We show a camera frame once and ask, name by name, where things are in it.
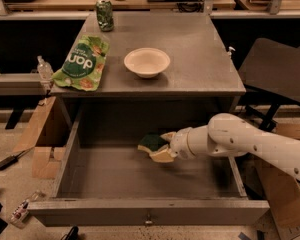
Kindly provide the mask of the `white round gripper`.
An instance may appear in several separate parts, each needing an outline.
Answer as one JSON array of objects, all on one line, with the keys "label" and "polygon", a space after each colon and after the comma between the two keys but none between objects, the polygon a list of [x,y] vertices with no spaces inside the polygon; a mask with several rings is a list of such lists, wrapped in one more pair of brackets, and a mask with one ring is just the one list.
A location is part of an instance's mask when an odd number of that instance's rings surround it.
[{"label": "white round gripper", "polygon": [[177,132],[172,131],[161,134],[160,137],[170,142],[170,148],[163,148],[150,154],[150,158],[157,163],[171,163],[175,158],[189,160],[192,153],[188,147],[188,133],[191,128],[185,128]]}]

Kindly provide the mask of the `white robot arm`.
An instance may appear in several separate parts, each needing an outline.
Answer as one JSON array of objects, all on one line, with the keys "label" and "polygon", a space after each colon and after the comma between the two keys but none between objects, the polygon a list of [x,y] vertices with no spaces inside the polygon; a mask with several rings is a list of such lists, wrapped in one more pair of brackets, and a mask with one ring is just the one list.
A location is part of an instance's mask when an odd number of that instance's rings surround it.
[{"label": "white robot arm", "polygon": [[155,162],[251,153],[300,181],[299,140],[260,130],[232,114],[217,114],[204,126],[184,128],[165,138],[168,143],[150,153]]}]

